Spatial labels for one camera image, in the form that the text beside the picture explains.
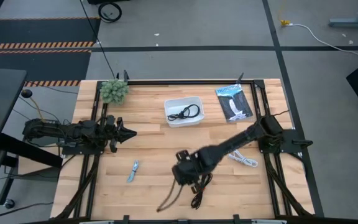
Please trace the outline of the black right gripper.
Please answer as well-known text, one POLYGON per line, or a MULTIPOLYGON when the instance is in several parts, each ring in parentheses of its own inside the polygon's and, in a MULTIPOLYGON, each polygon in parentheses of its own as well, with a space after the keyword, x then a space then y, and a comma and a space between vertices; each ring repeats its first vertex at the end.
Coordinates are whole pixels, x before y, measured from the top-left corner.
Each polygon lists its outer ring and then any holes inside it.
POLYGON ((209 157, 202 154, 190 154, 190 160, 178 162, 172 167, 175 180, 166 198, 157 207, 156 212, 162 212, 171 207, 179 198, 184 185, 193 185, 199 187, 201 178, 209 173, 209 157), (173 189, 176 181, 180 184, 180 188, 172 201, 168 201, 172 197, 173 189))

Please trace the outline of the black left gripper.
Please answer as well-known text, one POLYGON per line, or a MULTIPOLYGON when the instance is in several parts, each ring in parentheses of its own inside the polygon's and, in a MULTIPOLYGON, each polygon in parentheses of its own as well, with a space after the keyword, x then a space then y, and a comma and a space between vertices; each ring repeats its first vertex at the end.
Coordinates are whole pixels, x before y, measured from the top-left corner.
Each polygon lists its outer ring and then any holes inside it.
POLYGON ((124 141, 137 136, 136 131, 124 127, 122 117, 118 117, 117 127, 115 125, 115 120, 113 115, 107 115, 104 121, 103 130, 106 138, 110 140, 110 144, 116 144, 116 142, 122 144, 124 141))

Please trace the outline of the green artificial plant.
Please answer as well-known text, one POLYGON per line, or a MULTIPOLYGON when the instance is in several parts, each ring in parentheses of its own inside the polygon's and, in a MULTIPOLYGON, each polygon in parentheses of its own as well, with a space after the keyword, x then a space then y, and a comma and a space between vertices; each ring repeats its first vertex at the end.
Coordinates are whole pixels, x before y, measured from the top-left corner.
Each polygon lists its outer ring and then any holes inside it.
POLYGON ((129 86, 123 80, 108 80, 102 82, 100 93, 104 103, 122 105, 126 95, 129 93, 129 86))

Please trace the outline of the white plastic bin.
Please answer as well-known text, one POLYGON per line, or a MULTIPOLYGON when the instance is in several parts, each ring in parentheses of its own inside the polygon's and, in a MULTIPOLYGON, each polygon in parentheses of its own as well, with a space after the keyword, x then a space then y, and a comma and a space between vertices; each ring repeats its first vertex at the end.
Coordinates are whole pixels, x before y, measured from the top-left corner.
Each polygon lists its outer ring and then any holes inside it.
POLYGON ((164 109, 171 128, 197 125, 204 118, 203 104, 198 96, 166 100, 164 109))

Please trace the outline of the black mat with hazard stripes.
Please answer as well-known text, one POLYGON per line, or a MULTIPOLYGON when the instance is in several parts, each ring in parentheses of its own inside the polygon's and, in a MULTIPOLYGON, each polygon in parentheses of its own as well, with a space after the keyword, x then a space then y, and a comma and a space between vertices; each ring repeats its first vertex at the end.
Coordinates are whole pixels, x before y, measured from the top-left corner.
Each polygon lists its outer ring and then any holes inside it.
POLYGON ((0 49, 92 47, 99 17, 0 19, 0 49))
POLYGON ((90 56, 90 50, 0 50, 0 68, 27 71, 28 87, 78 86, 90 56))

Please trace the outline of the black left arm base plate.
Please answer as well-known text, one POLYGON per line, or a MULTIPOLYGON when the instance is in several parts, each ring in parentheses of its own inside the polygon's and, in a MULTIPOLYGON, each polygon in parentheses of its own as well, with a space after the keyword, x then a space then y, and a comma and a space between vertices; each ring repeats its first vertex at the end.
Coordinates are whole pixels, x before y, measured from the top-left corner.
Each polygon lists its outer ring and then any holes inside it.
POLYGON ((80 138, 71 140, 61 140, 57 143, 63 148, 63 154, 66 155, 96 155, 102 154, 106 140, 101 138, 80 138))

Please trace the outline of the black aluminium table frame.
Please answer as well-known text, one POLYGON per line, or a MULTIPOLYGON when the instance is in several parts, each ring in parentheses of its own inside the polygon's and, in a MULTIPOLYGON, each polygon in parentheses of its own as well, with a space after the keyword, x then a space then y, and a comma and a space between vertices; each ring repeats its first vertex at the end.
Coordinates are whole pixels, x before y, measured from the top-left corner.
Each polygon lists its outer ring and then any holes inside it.
POLYGON ((129 94, 121 106, 109 106, 108 114, 122 117, 125 127, 137 136, 119 145, 116 153, 105 150, 99 160, 94 197, 84 195, 80 214, 92 220, 205 220, 272 218, 270 188, 263 155, 253 142, 241 149, 244 156, 259 162, 247 167, 225 158, 214 171, 199 209, 192 209, 193 194, 184 187, 178 200, 168 209, 156 212, 173 182, 171 168, 175 154, 218 144, 254 122, 249 118, 228 123, 216 96, 216 89, 230 80, 131 81, 129 94), (204 119, 195 126, 171 128, 165 119, 164 102, 198 96, 204 119))

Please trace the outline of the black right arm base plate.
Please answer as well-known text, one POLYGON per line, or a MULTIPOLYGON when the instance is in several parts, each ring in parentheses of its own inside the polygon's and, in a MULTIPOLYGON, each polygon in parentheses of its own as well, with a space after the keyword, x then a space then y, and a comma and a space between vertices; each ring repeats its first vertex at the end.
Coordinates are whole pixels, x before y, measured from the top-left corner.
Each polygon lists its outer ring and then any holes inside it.
POLYGON ((262 153, 297 153, 313 144, 313 141, 300 139, 297 130, 284 129, 275 137, 263 137, 258 140, 259 149, 262 153))

